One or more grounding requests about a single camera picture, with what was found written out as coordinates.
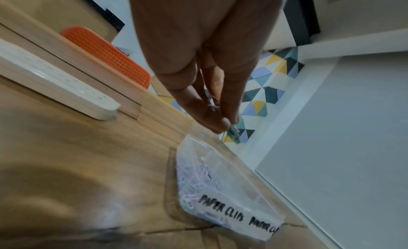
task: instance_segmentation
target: yellow triangle tile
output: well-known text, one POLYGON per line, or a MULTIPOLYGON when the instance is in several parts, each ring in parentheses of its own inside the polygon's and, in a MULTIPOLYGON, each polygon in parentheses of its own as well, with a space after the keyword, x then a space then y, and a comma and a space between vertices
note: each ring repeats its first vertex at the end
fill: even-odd
POLYGON ((286 63, 286 60, 282 61, 282 63, 280 63, 280 65, 276 68, 274 73, 283 73, 283 74, 288 74, 288 66, 286 63))
POLYGON ((171 103, 173 103, 174 101, 174 98, 163 97, 163 96, 159 96, 159 98, 163 100, 166 104, 169 104, 169 105, 171 105, 171 103))
POLYGON ((255 105, 255 114, 258 114, 259 110, 262 109, 262 107, 266 104, 266 102, 258 101, 258 100, 253 100, 252 103, 255 105))
POLYGON ((270 64, 276 63, 281 60, 282 58, 278 57, 277 55, 272 55, 271 58, 268 60, 268 62, 265 65, 270 65, 270 64))
POLYGON ((226 138, 224 139, 224 142, 234 142, 232 139, 231 139, 231 137, 229 137, 229 136, 227 136, 227 135, 225 135, 226 136, 226 138))

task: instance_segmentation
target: clear plastic box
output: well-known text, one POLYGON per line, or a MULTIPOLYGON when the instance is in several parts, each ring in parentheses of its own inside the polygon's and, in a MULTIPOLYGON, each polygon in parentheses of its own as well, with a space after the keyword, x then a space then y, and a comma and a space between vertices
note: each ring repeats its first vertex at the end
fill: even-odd
POLYGON ((283 216, 213 147, 187 136, 177 150, 178 197, 194 216, 268 240, 283 216))

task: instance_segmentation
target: handwritten label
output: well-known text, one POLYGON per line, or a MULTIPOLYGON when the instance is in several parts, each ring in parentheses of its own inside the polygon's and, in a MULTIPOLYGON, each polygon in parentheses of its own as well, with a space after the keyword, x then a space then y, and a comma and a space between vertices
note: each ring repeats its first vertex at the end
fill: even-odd
POLYGON ((265 217, 255 216, 248 210, 236 205, 228 198, 223 197, 209 189, 203 189, 197 204, 197 209, 209 212, 212 215, 227 219, 232 224, 232 228, 239 227, 241 230, 256 232, 264 240, 269 239, 279 230, 279 226, 265 217))

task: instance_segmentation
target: orange chair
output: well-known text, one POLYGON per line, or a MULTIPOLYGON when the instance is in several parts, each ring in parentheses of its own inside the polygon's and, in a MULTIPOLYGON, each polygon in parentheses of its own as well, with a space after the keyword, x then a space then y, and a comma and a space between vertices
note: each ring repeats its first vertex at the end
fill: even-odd
POLYGON ((149 88, 150 74, 95 32, 84 27, 72 27, 63 30, 61 35, 145 89, 149 88))

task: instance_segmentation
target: hand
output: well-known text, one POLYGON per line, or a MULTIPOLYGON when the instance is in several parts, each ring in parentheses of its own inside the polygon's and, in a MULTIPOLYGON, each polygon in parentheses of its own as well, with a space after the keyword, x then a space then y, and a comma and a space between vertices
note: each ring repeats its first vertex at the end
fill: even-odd
POLYGON ((239 123, 247 80, 282 0, 130 0, 143 54, 198 123, 215 133, 239 123), (204 84, 219 109, 209 103, 204 84))

